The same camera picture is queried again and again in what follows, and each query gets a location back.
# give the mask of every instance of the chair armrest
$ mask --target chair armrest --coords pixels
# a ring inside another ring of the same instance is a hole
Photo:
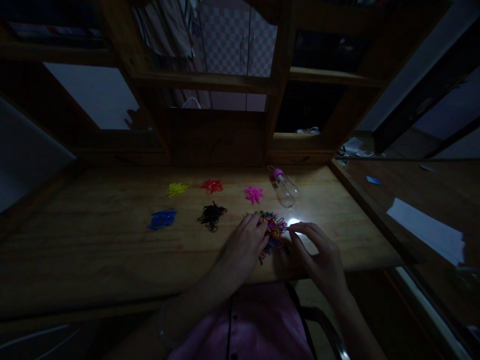
[[[342,339],[322,310],[318,307],[301,306],[299,312],[303,319],[314,321],[321,326],[337,360],[350,360]]]

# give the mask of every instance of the pink bottle cap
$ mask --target pink bottle cap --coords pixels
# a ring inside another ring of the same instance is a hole
[[[273,170],[273,177],[276,179],[279,175],[284,175],[284,172],[282,169],[277,167],[275,170]]]

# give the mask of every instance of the hand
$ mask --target hand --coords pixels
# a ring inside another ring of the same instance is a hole
[[[246,215],[225,244],[216,270],[228,278],[228,285],[237,290],[254,270],[262,250],[269,241],[267,224],[259,214]]]
[[[299,222],[287,228],[293,246],[297,249],[303,267],[317,288],[332,305],[341,304],[349,297],[339,246],[328,238],[317,224]],[[306,235],[318,249],[310,255],[296,233]]]

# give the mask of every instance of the pink shirt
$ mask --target pink shirt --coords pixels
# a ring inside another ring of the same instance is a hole
[[[168,359],[313,359],[313,355],[297,308],[285,284],[277,282],[242,286],[196,324]]]

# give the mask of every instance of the chair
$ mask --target chair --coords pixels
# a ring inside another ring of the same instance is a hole
[[[339,334],[335,330],[327,315],[325,315],[325,313],[318,307],[301,306],[299,296],[297,295],[294,287],[288,281],[285,281],[285,286],[300,315],[301,323],[303,324],[303,328],[305,330],[306,341],[308,342],[308,346],[310,347],[313,357],[315,359],[317,358],[317,352],[315,351],[312,336],[310,335],[306,320],[314,321],[321,326],[323,332],[328,339],[328,342],[330,343],[336,360],[349,360],[350,357],[347,353],[347,349],[345,348],[342,339],[340,338]]]

